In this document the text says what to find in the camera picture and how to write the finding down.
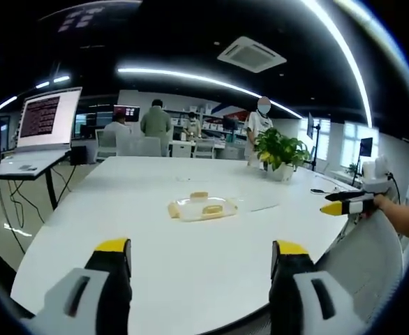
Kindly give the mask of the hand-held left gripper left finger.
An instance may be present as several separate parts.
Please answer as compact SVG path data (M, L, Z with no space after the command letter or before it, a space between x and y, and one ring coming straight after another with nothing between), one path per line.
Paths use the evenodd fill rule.
M104 241L46 292L26 327L32 334L127 334L131 300L131 240Z

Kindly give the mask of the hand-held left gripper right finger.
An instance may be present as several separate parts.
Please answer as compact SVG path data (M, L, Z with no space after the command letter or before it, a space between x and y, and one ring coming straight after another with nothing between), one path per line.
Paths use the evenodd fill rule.
M269 310L272 334L362 334L353 298L299 244L272 242Z

